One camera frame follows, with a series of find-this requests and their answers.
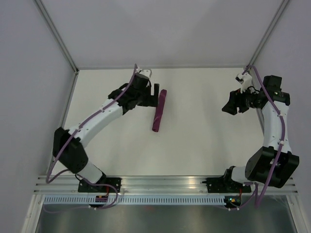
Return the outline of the purple cloth napkin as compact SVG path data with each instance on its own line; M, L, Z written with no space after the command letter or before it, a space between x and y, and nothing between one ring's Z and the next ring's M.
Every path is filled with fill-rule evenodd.
M167 90L162 89L159 94L158 106L156 107L156 110L155 110L155 116L154 116L153 125L152 125L152 131L156 133L159 132L160 123L161 123L164 106L165 106L166 95L167 95Z

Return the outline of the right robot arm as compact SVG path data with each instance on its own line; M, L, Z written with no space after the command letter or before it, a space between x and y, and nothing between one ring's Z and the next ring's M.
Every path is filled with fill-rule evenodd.
M299 165L299 157L292 153L286 131L290 106L289 93L281 90L282 78L266 76L263 87L256 90L252 76L238 74L241 88L231 91L223 112L231 115L244 113L250 108L260 109L264 119L262 147L248 160L245 177L249 181L269 183L282 188Z

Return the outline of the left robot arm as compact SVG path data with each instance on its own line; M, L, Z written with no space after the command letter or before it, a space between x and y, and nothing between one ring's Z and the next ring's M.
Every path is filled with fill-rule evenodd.
M103 105L77 125L54 132L54 164L60 162L73 174L89 181L89 187L102 192L106 175L97 168L86 154L86 146L108 124L125 115L136 106L157 107L159 84L152 84L151 70L136 69L128 83L113 90Z

